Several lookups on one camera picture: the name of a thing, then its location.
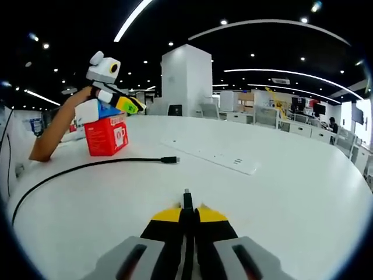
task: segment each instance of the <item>black ceiling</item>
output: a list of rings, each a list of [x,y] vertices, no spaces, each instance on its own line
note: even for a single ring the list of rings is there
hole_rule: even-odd
[[[237,68],[302,72],[346,87],[367,78],[364,72],[367,64],[355,66],[359,60],[366,59],[364,49],[372,46],[368,33],[370,15],[365,1],[323,1],[322,9],[311,13],[314,1],[153,0],[121,41],[114,43],[123,22],[140,2],[107,0],[94,5],[66,0],[12,4],[7,11],[13,18],[3,24],[8,29],[2,35],[6,40],[0,67],[0,80],[8,81],[12,87],[1,86],[0,98],[16,108],[24,105],[27,109],[55,108],[23,90],[32,90],[62,104],[67,98],[61,94],[62,90],[73,86],[81,88],[87,83],[88,61],[97,50],[122,62],[117,79],[120,88],[156,86],[160,93],[161,56],[185,43],[211,53],[213,82],[220,84],[223,80],[229,84],[226,88],[252,89],[248,83],[275,85],[268,79],[287,78],[291,82],[287,87],[320,95],[328,96],[340,90],[325,82],[293,74],[224,72]],[[309,24],[336,33],[354,48],[320,31],[280,23],[231,27],[188,41],[193,35],[220,26],[222,19],[229,23],[253,19],[299,22],[303,16],[309,18]],[[36,34],[38,42],[28,37],[30,32]],[[168,45],[170,41],[174,43],[172,47]],[[49,49],[44,50],[43,43],[48,43]],[[26,68],[29,61],[32,65]],[[367,96],[364,90],[357,93]],[[352,94],[346,94],[337,100],[355,99]]]

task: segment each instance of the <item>human arm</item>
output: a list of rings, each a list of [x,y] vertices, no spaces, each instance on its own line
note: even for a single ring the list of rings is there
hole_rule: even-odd
[[[57,112],[52,123],[44,131],[41,137],[35,140],[30,160],[38,162],[49,161],[52,153],[56,150],[66,130],[69,129],[71,121],[75,116],[75,107],[87,100],[91,93],[91,87],[85,87],[75,95],[69,97]]]

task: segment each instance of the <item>red tissue box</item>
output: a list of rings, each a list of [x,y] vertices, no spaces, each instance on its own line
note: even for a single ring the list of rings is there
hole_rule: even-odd
[[[116,115],[84,125],[91,156],[112,156],[128,144],[124,120],[124,115]]]

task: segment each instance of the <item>curved light strip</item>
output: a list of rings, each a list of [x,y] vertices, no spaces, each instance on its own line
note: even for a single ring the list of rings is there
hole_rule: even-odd
[[[304,93],[308,93],[308,94],[310,94],[310,95],[319,96],[319,97],[322,97],[322,98],[324,98],[324,99],[328,99],[328,100],[330,100],[330,101],[333,101],[333,102],[335,102],[335,103],[337,103],[337,104],[341,104],[341,102],[339,102],[339,101],[337,101],[337,100],[334,100],[334,99],[328,98],[328,97],[323,96],[323,95],[319,95],[319,94],[317,94],[317,93],[306,92],[305,90],[301,90],[301,89],[292,89],[292,88],[290,88],[290,87],[287,88],[287,87],[283,87],[283,86],[255,85],[255,84],[252,84],[252,83],[248,83],[247,85],[248,85],[248,86],[264,86],[264,87],[267,87],[267,88],[278,88],[278,89],[296,90],[296,91],[298,91],[298,92],[304,92]]]
[[[320,80],[320,81],[323,81],[323,82],[326,82],[326,83],[330,83],[331,85],[334,85],[334,86],[337,86],[341,89],[344,89],[345,91],[351,93],[352,95],[355,95],[357,98],[359,98],[360,100],[364,100],[360,95],[357,95],[356,93],[354,93],[352,90],[344,87],[344,86],[341,86],[341,85],[338,85],[337,83],[334,83],[332,82],[331,80],[327,80],[327,79],[323,79],[323,78],[320,78],[320,77],[317,77],[317,76],[312,76],[312,75],[309,75],[309,74],[305,74],[305,73],[299,73],[299,72],[293,72],[293,71],[285,71],[285,70],[275,70],[275,69],[256,69],[256,68],[252,68],[252,69],[232,69],[232,70],[224,70],[224,72],[241,72],[241,71],[264,71],[264,72],[280,72],[280,73],[288,73],[288,74],[295,74],[295,75],[301,75],[301,76],[306,76],[306,77],[310,77],[310,78],[314,78],[314,79],[317,79],[317,80]]]
[[[54,101],[52,101],[52,100],[50,100],[50,99],[47,99],[47,98],[45,98],[44,96],[41,96],[41,95],[39,95],[39,94],[37,94],[37,93],[34,93],[34,92],[32,92],[31,90],[25,89],[24,92],[27,92],[27,93],[30,94],[30,95],[33,95],[33,96],[39,97],[39,98],[41,98],[41,99],[43,99],[43,100],[45,100],[45,101],[48,101],[48,102],[50,102],[50,103],[52,103],[52,104],[57,105],[57,106],[61,106],[61,104],[59,104],[59,103],[57,103],[57,102],[54,102]]]
[[[254,19],[254,20],[245,20],[243,22],[234,22],[234,23],[230,23],[230,24],[227,24],[227,25],[222,25],[222,26],[215,27],[215,28],[212,28],[210,30],[201,32],[197,35],[194,35],[194,36],[190,37],[188,40],[191,41],[191,40],[196,39],[200,36],[203,36],[203,35],[206,35],[206,34],[221,30],[221,29],[234,27],[234,26],[240,26],[240,25],[252,25],[254,23],[286,23],[288,25],[291,24],[291,25],[304,26],[304,27],[308,27],[308,28],[311,28],[311,29],[318,30],[320,32],[324,32],[324,33],[326,33],[326,34],[344,42],[345,44],[351,46],[351,44],[349,42],[347,42],[344,38],[338,36],[337,34],[334,34],[334,33],[330,32],[330,31],[327,31],[324,28],[314,26],[314,25],[311,25],[311,24],[307,24],[307,23],[303,23],[303,22],[296,22],[296,21],[293,21],[293,20],[286,20],[286,19]]]
[[[129,26],[135,21],[140,13],[152,2],[152,0],[143,0],[139,6],[130,14],[122,28],[119,30],[117,36],[115,36],[114,42],[119,42],[124,33],[127,31]]]

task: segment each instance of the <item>cable connector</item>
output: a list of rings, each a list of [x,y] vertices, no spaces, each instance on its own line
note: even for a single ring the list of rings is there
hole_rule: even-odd
[[[165,156],[161,158],[162,163],[179,163],[180,157],[177,156]]]

